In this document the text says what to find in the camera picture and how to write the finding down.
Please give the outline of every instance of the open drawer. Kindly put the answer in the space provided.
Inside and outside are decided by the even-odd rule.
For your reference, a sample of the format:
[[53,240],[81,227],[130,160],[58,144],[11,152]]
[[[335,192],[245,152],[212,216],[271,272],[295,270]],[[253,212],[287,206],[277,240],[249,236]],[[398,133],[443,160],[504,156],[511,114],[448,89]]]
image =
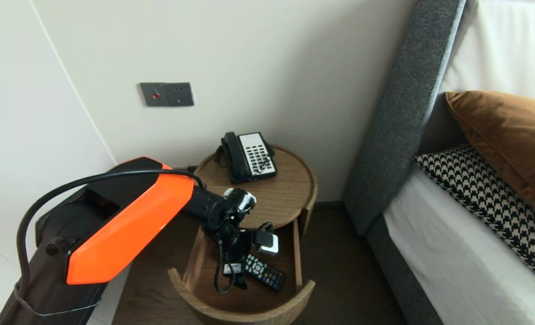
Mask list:
[[[169,270],[175,290],[205,324],[289,324],[303,311],[315,282],[302,285],[302,261],[298,221],[275,230],[279,237],[276,256],[260,255],[266,263],[287,274],[277,293],[246,276],[247,290],[232,288],[228,294],[215,291],[214,276],[218,249],[199,229],[183,279],[176,269]],[[229,279],[220,276],[225,288]]]

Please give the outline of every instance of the wooden nightstand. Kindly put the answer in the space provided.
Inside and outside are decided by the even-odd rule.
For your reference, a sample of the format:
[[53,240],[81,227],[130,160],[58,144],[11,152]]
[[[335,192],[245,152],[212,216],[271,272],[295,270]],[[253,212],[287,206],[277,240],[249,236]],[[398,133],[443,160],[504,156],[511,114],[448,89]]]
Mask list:
[[[226,295],[218,294],[213,285],[217,247],[199,230],[185,275],[181,279],[173,268],[169,276],[175,290],[203,323],[289,324],[305,308],[315,286],[311,280],[303,285],[300,237],[309,224],[317,181],[302,158],[284,148],[272,147],[278,168],[276,177],[233,185],[226,169],[214,161],[215,155],[207,157],[195,170],[207,183],[207,189],[216,194],[223,195],[230,187],[240,187],[255,195],[257,204],[241,227],[256,228],[263,222],[274,224],[279,253],[259,257],[287,274],[278,293],[248,276],[247,290],[233,288]],[[226,286],[228,278],[221,280],[220,285]]]

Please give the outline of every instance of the bed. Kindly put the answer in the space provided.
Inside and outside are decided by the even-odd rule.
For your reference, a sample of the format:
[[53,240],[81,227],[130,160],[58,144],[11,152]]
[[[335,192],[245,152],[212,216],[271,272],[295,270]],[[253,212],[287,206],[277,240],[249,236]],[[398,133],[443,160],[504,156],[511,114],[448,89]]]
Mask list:
[[471,89],[535,98],[535,1],[418,2],[344,202],[409,324],[535,324],[535,273],[412,162],[466,142]]

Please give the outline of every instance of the gray upholstered headboard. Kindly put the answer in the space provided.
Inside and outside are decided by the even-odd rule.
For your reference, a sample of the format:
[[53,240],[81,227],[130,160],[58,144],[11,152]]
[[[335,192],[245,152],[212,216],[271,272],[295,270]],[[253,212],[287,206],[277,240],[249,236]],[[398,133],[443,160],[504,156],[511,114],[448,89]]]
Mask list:
[[448,127],[455,123],[446,122],[452,117],[436,99],[464,5],[465,0],[419,0],[412,13],[344,195],[360,235],[397,193],[414,155],[449,145],[437,140],[442,137],[427,136],[423,142],[424,132],[441,134],[445,129],[453,141],[462,138],[458,128]]

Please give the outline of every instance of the wall switch plate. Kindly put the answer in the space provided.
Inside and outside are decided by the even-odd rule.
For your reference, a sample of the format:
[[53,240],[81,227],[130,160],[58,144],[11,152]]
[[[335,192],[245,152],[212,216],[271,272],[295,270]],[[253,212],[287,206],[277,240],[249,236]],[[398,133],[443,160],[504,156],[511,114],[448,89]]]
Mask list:
[[193,94],[189,82],[166,83],[165,91],[169,100],[169,106],[193,106]]
[[141,86],[141,90],[143,90],[143,97],[145,98],[145,103],[147,104],[147,106],[149,107],[170,106],[169,99],[165,91],[164,83],[141,82],[139,85]]

